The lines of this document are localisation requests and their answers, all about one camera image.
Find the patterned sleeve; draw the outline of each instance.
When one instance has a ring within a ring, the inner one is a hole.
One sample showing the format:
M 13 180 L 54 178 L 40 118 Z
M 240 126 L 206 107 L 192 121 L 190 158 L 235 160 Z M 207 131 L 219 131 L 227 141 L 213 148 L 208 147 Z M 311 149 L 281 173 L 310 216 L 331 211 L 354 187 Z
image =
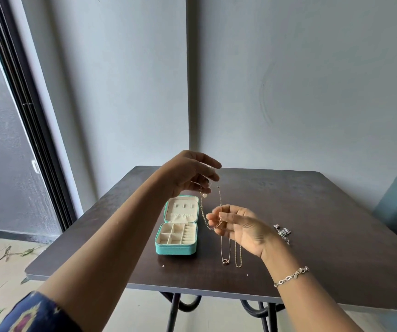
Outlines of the patterned sleeve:
M 0 332 L 80 331 L 80 327 L 52 300 L 31 292 L 0 323 Z

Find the silver charm bracelet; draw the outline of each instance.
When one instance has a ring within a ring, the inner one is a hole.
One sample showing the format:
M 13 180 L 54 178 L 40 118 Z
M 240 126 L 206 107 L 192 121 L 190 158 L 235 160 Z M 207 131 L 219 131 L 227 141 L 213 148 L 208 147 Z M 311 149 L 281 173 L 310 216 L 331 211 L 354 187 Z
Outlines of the silver charm bracelet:
M 293 273 L 292 275 L 286 277 L 284 280 L 281 280 L 281 281 L 278 281 L 277 283 L 275 283 L 274 287 L 278 288 L 279 285 L 281 285 L 287 281 L 290 281 L 291 279 L 296 279 L 299 276 L 299 274 L 306 273 L 306 271 L 309 271 L 309 268 L 307 266 L 304 268 L 298 268 L 298 270 L 295 273 Z

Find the table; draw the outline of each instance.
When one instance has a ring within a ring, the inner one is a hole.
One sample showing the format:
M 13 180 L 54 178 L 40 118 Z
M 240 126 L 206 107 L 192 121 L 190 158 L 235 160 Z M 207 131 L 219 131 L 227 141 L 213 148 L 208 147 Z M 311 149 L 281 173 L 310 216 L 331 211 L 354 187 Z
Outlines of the table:
M 132 169 L 26 268 L 28 277 L 47 279 L 156 169 Z M 325 176 L 229 168 L 218 173 L 223 203 L 247 207 L 269 225 L 290 229 L 295 254 L 337 303 L 354 311 L 397 310 L 397 236 Z M 218 204 L 216 192 L 203 199 L 205 212 Z M 162 222 L 161 213 L 128 287 L 160 291 L 172 302 L 168 330 L 173 329 L 178 309 L 193 310 L 201 296 L 240 299 L 251 315 L 263 319 L 263 326 L 269 317 L 272 330 L 276 328 L 275 312 L 283 305 L 259 258 L 243 251 L 243 266 L 236 268 L 232 243 L 231 263 L 222 265 L 220 238 L 206 228 L 201 215 L 194 255 L 157 255 L 154 238 Z M 227 255 L 225 238 L 223 249 Z M 196 301 L 185 305 L 182 293 L 196 295 Z M 246 300 L 269 304 L 255 310 Z

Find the tile floor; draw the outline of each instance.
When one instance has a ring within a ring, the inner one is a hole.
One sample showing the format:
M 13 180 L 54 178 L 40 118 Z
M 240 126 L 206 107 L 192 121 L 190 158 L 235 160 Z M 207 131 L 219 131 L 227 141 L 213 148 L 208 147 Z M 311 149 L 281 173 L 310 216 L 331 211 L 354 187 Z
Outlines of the tile floor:
M 36 243 L 0 239 L 0 257 L 3 256 L 8 245 L 12 246 L 12 253 L 38 246 Z M 25 277 L 24 269 L 35 257 L 36 255 L 24 257 L 14 255 L 9 257 L 8 262 L 0 261 L 0 308 L 6 308 L 0 315 L 0 319 L 18 300 L 41 284 L 39 281 L 20 284 Z M 186 303 L 192 299 L 193 297 L 189 295 L 182 296 L 182 300 Z M 169 310 L 170 303 L 157 292 L 126 289 L 104 331 L 165 331 Z M 358 312 L 348 312 L 348 314 L 366 332 L 397 331 L 397 329 L 384 327 L 378 316 Z M 281 332 L 293 331 L 285 310 L 278 314 L 278 321 Z M 203 297 L 194 312 L 179 312 L 175 330 L 187 332 L 262 331 L 262 325 L 260 319 L 253 318 L 244 311 L 238 300 Z

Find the teal jewelry box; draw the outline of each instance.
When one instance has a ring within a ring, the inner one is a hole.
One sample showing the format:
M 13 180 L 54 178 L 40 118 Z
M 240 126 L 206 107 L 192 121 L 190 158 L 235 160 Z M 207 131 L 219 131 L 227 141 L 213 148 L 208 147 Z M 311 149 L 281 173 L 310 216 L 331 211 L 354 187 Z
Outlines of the teal jewelry box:
M 179 195 L 165 205 L 156 235 L 156 252 L 160 255 L 191 255 L 197 250 L 197 220 L 200 201 L 196 196 Z

